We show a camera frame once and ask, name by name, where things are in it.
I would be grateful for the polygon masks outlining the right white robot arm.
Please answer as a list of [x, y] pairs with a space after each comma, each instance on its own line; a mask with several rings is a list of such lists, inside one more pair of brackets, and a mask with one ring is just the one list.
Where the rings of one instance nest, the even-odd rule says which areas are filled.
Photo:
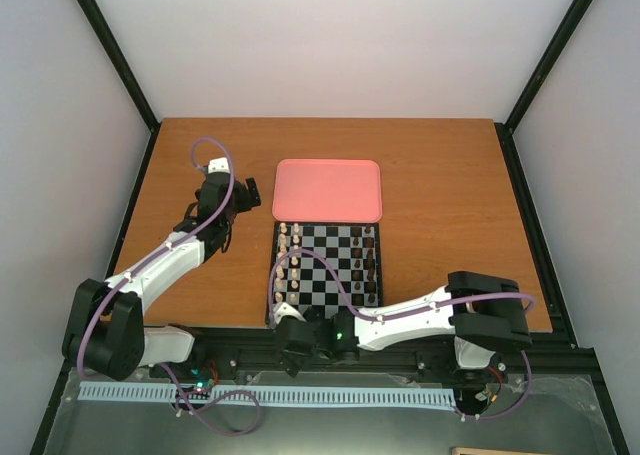
[[386, 307], [349, 307], [329, 319], [271, 299], [269, 324], [276, 360], [290, 376], [313, 360], [355, 365], [366, 353], [439, 336], [453, 340], [455, 368], [471, 371], [488, 368], [497, 354], [531, 346], [527, 314], [535, 305], [512, 280], [457, 271], [426, 295]]

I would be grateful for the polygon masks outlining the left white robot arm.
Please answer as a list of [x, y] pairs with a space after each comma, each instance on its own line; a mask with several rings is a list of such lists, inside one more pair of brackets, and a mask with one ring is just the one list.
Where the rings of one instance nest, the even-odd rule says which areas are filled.
[[255, 180], [236, 180], [227, 158], [203, 170], [195, 202], [160, 246], [123, 272], [76, 289], [62, 354], [78, 369], [117, 381], [158, 363], [173, 363], [190, 378], [206, 370], [208, 353], [188, 329], [144, 324], [146, 311], [175, 282], [228, 250], [236, 216], [261, 204]]

